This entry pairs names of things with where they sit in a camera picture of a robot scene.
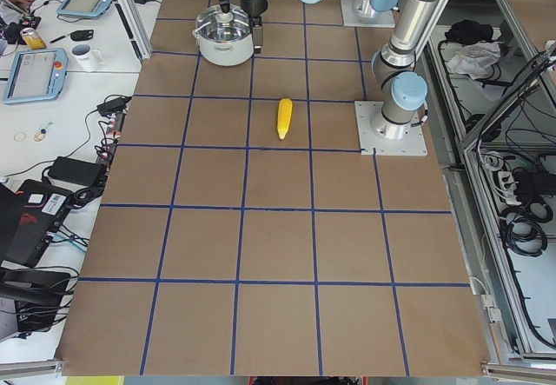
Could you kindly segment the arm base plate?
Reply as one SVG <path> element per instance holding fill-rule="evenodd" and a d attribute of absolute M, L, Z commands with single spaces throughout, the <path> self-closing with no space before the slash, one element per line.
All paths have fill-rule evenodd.
<path fill-rule="evenodd" d="M 398 0 L 341 0 L 343 24 L 349 27 L 393 28 Z"/>
<path fill-rule="evenodd" d="M 383 102 L 354 103 L 362 155 L 426 156 L 427 145 L 418 114 L 406 124 L 390 123 L 382 115 Z"/>

